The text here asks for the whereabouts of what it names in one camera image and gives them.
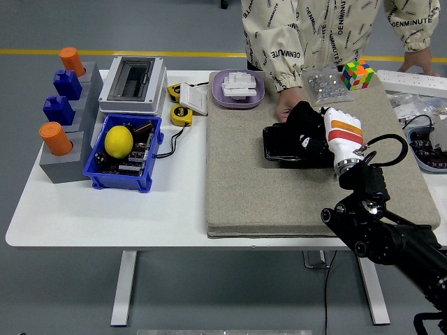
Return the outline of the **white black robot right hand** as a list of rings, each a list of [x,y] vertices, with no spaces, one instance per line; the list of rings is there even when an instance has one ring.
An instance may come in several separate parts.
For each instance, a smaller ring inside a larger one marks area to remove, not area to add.
[[[364,139],[360,120],[333,107],[322,107],[318,114],[313,130],[299,137],[303,149],[312,156],[332,153],[336,170],[362,161]]]

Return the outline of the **person's left hand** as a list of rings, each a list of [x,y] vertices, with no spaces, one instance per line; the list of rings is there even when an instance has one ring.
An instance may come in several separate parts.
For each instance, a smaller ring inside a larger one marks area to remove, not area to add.
[[[414,66],[421,68],[423,75],[439,77],[439,74],[432,70],[432,53],[428,47],[417,52],[405,52],[404,62],[397,71],[405,73]]]

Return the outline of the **person's right hand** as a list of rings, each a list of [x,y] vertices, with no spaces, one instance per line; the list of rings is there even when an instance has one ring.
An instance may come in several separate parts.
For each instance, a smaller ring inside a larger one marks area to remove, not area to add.
[[[277,118],[285,122],[291,110],[300,102],[305,100],[305,90],[302,87],[291,87],[279,93],[279,100],[275,108]]]

